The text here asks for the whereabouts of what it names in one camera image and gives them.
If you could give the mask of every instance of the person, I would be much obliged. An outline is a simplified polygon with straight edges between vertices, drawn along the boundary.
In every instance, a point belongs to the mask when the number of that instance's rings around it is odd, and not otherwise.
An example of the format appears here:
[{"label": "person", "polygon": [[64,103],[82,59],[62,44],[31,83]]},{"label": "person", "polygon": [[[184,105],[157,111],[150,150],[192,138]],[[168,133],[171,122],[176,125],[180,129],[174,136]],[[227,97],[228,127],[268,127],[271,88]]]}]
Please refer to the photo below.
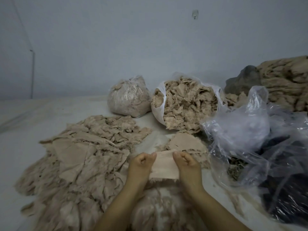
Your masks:
[{"label": "person", "polygon": [[[191,155],[174,152],[173,158],[180,171],[180,182],[209,231],[250,230],[206,192],[202,185],[201,166]],[[132,210],[148,182],[155,159],[156,153],[141,153],[132,159],[123,189],[97,222],[94,231],[126,230]]]}]

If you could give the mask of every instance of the clear plastic bag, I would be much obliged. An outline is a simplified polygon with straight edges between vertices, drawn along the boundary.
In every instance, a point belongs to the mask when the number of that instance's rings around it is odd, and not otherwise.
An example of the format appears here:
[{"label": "clear plastic bag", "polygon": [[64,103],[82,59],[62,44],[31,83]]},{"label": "clear plastic bag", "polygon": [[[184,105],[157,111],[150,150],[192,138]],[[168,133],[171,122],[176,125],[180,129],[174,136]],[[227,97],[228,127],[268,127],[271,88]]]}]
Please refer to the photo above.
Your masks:
[{"label": "clear plastic bag", "polygon": [[308,226],[307,114],[266,104],[264,87],[252,87],[248,98],[246,106],[202,123],[214,140],[212,174],[228,190],[257,186],[274,219]]},{"label": "clear plastic bag", "polygon": [[126,116],[141,117],[151,111],[151,96],[142,76],[114,85],[107,103],[110,111]]},{"label": "clear plastic bag", "polygon": [[[183,73],[179,73],[179,72],[175,72],[172,75],[172,80],[178,80],[180,77],[184,77],[184,78],[190,78],[194,81],[197,81],[198,83],[202,84],[203,86],[206,87],[211,87],[215,93],[215,96],[218,99],[218,108],[226,110],[227,106],[223,104],[221,97],[220,97],[220,90],[221,88],[216,86],[216,85],[212,85],[212,84],[208,84],[208,83],[203,83],[200,79],[198,79],[197,77],[194,76],[190,76],[190,75],[185,75]],[[155,116],[155,118],[163,125],[166,126],[166,123],[164,121],[164,110],[165,110],[165,106],[166,106],[166,86],[165,86],[165,82],[163,81],[161,82],[156,89],[158,89],[161,93],[162,93],[162,104],[159,107],[155,107],[154,105],[151,105],[151,109],[152,109],[152,113]]]}]

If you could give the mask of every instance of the dark fabric in plastic bag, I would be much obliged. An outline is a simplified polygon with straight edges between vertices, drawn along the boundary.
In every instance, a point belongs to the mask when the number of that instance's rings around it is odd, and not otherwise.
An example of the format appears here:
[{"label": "dark fabric in plastic bag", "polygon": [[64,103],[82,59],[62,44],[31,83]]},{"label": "dark fabric in plastic bag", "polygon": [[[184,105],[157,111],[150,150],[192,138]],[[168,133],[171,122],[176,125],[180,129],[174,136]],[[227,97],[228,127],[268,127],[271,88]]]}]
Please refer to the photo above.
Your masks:
[{"label": "dark fabric in plastic bag", "polygon": [[[248,98],[246,106],[202,123],[213,140],[212,174],[229,190],[257,186],[264,209],[274,219],[308,226],[307,113],[266,104],[266,92],[259,86],[252,87]],[[234,169],[237,175],[230,174]]]}]

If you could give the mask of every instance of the wall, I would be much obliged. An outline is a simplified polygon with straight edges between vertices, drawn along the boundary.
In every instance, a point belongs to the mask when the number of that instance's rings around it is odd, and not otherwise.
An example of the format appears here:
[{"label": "wall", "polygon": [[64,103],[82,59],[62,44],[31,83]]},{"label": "wall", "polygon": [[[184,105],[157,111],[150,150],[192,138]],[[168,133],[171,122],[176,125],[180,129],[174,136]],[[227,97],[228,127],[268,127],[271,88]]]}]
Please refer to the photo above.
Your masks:
[{"label": "wall", "polygon": [[11,0],[0,0],[0,100],[29,99],[32,55]]},{"label": "wall", "polygon": [[248,64],[308,53],[308,0],[16,3],[36,52],[35,98],[106,94],[137,74],[153,89],[175,71],[224,86]]}]

